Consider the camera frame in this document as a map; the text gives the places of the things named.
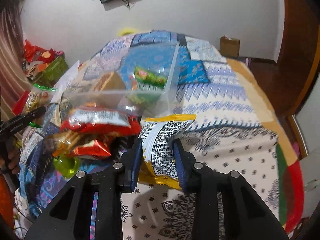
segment brown box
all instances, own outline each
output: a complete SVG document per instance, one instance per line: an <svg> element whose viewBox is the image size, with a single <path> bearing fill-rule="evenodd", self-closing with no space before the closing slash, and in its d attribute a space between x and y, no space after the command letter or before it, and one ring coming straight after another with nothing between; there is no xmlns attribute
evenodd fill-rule
<svg viewBox="0 0 320 240"><path fill-rule="evenodd" d="M225 57L239 57L240 40L220 38L220 53Z"/></svg>

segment bed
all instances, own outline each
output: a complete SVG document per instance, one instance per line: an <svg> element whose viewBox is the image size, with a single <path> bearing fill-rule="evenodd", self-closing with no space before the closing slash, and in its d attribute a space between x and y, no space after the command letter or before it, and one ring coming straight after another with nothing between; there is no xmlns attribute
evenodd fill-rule
<svg viewBox="0 0 320 240"><path fill-rule="evenodd" d="M197 114L196 121L181 137L185 150L216 171L241 172L285 231L291 232L303 209L299 162L272 105L245 64L222 57L207 41L167 31L120 37L107 43L94 57L103 57L111 65L117 65L121 74L123 59L130 55L131 48L163 42L180 45L176 64L180 65L181 73L173 113ZM156 55L152 60L159 60L159 56L160 61L165 60L165 55ZM61 78L66 87L72 85L77 69L78 64ZM61 122L70 107L62 101L49 105L44 128L29 127L23 134L21 187L16 201L31 221L67 182L54 170L52 155L42 141L59 131L57 116ZM115 154L121 155L131 145L129 138L120 139ZM94 173L112 163L112 160L83 160L80 169ZM194 201L192 194L184 195L163 185L139 183L132 194L122 194L124 239L164 240L178 235L179 239L189 239ZM220 215L223 237L223 212ZM17 225L29 226L24 217L19 217ZM95 205L91 239L94 239L94 223Z"/></svg>

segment curtain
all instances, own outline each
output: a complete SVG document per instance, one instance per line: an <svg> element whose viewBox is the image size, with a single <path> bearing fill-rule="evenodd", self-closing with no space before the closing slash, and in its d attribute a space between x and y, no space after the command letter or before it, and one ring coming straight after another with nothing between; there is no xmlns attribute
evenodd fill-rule
<svg viewBox="0 0 320 240"><path fill-rule="evenodd" d="M0 87L1 118L12 117L12 108L24 91L32 84L21 68L23 59L23 32L21 27L19 0L8 0L0 13Z"/></svg>

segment metal bolt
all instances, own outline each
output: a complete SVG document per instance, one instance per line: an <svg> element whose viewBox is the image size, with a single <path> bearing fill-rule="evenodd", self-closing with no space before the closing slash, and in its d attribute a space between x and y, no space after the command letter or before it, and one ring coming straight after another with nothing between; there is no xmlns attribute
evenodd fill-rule
<svg viewBox="0 0 320 240"><path fill-rule="evenodd" d="M80 178L85 176L85 172L84 171L78 171L76 176L80 179Z"/></svg>
<svg viewBox="0 0 320 240"><path fill-rule="evenodd" d="M115 169L121 169L122 168L122 163L115 163L115 164L113 164L113 167L115 168Z"/></svg>
<svg viewBox="0 0 320 240"><path fill-rule="evenodd" d="M193 164L193 166L198 170L203 168L203 164L202 163L195 163L195 164Z"/></svg>
<svg viewBox="0 0 320 240"><path fill-rule="evenodd" d="M239 176L240 176L240 173L237 172L237 171L231 171L230 174L231 174L231 176L234 177L234 178L239 178Z"/></svg>

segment human hand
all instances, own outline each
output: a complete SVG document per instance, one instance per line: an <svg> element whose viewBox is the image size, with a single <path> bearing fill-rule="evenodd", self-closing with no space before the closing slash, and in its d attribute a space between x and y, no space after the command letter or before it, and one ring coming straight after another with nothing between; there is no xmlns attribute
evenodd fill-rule
<svg viewBox="0 0 320 240"><path fill-rule="evenodd" d="M20 151L17 147L14 147L11 152L8 154L10 161L8 168L11 170L12 174L18 174L20 172ZM4 160L0 156L0 166L4 165Z"/></svg>

